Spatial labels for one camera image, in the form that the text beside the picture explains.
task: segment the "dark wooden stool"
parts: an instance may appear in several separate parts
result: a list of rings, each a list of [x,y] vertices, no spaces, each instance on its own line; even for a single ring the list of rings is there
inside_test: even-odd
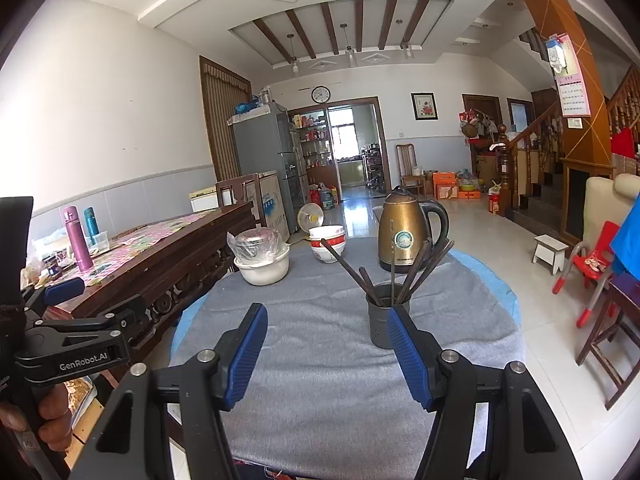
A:
[[[607,312],[609,309],[616,304],[620,308],[620,313],[618,314],[618,318],[616,322],[611,325],[606,330],[602,330],[605,320],[607,319]],[[609,283],[609,291],[607,293],[607,301],[602,306],[602,310],[598,315],[598,319],[596,324],[591,330],[589,337],[587,338],[587,342],[584,344],[584,348],[578,355],[576,359],[576,363],[581,365],[587,354],[589,352],[593,352],[593,355],[596,356],[596,359],[600,362],[603,368],[606,370],[609,377],[613,380],[613,382],[618,387],[617,392],[611,397],[606,403],[605,408],[611,408],[616,401],[620,398],[620,396],[625,392],[631,381],[636,378],[638,372],[640,372],[640,360],[634,366],[634,369],[631,370],[629,377],[623,379],[618,371],[615,369],[614,365],[609,361],[598,348],[598,344],[603,342],[605,339],[609,339],[609,341],[613,341],[618,330],[621,328],[633,341],[638,348],[640,348],[640,337],[636,335],[636,332],[633,331],[626,324],[626,322],[622,321],[623,317],[627,316],[635,326],[640,326],[640,282],[636,280],[631,274],[622,274],[621,276],[615,277]]]

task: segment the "electric kettle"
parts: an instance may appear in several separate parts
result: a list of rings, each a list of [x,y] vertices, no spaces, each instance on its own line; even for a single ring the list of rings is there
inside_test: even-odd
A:
[[[435,200],[418,203],[418,199],[404,186],[396,186],[386,197],[380,216],[378,228],[378,259],[380,267],[391,271],[393,253],[396,253],[396,272],[409,272],[417,258],[423,243],[432,238],[429,213],[436,213],[440,218],[440,235],[436,245],[449,234],[449,216],[442,204]],[[391,221],[394,222],[394,232],[391,232]]]

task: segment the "orange pillar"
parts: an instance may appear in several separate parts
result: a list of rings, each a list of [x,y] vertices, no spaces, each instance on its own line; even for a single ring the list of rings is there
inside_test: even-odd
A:
[[[611,143],[607,106],[591,48],[574,10],[567,0],[524,0],[544,41],[554,34],[568,34],[582,70],[590,117],[582,128],[568,128],[563,121],[564,200],[561,237],[570,242],[582,238],[584,187],[588,176],[610,176]]]

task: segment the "white stool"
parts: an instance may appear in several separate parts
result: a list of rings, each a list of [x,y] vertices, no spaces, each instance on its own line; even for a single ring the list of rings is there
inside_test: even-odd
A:
[[[551,275],[553,276],[558,270],[564,269],[564,250],[569,246],[563,244],[560,240],[556,240],[549,235],[536,236],[536,251],[533,254],[532,263],[538,258],[551,265]]]

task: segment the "refrigerator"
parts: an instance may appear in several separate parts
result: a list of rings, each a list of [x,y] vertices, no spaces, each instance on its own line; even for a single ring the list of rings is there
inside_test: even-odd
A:
[[[289,124],[286,108],[276,103],[265,106],[268,113],[233,124],[238,162],[242,174],[276,171],[287,226],[293,233],[308,195],[300,138]]]

